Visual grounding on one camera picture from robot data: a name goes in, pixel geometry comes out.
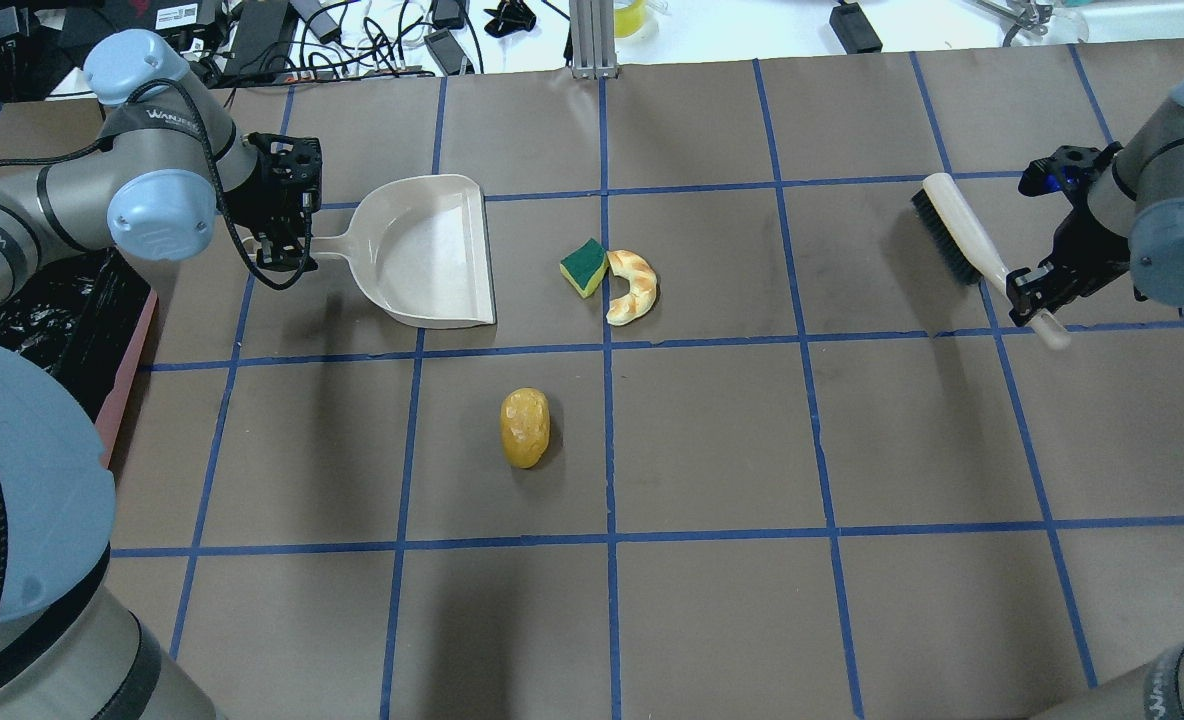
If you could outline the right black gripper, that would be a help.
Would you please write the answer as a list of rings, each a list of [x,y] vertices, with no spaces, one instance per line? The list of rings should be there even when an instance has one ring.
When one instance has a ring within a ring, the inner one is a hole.
[[[1090,189],[1112,168],[1122,143],[1105,149],[1058,146],[1053,155],[1027,165],[1018,182],[1023,197],[1060,191],[1072,210],[1053,234],[1053,251],[1040,266],[1008,274],[1009,316],[1023,327],[1040,313],[1057,313],[1077,297],[1090,296],[1130,269],[1127,238],[1105,227],[1090,210]]]

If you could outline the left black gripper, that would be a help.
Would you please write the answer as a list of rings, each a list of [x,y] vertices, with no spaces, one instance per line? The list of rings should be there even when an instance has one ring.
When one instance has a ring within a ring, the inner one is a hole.
[[[227,192],[236,225],[252,232],[246,242],[260,272],[314,272],[313,216],[321,208],[322,143],[317,137],[247,133],[255,152],[252,174]]]

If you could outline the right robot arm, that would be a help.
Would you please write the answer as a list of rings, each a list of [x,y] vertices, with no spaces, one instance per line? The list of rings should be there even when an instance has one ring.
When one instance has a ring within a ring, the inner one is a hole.
[[[1040,264],[1005,277],[1014,324],[1044,323],[1122,275],[1137,300],[1184,309],[1184,77],[1128,142],[1096,155],[1060,147],[1028,167],[1019,189],[1063,191],[1072,213]],[[1184,719],[1184,641],[1044,716]]]

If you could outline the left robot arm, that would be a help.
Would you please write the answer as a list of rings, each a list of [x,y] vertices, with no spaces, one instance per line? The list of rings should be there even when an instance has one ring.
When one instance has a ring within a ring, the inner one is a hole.
[[[247,229],[247,272],[292,287],[316,269],[322,144],[244,131],[149,28],[104,37],[83,72],[98,136],[0,159],[0,719],[220,719],[107,587],[97,418],[152,306],[127,259],[180,263]]]

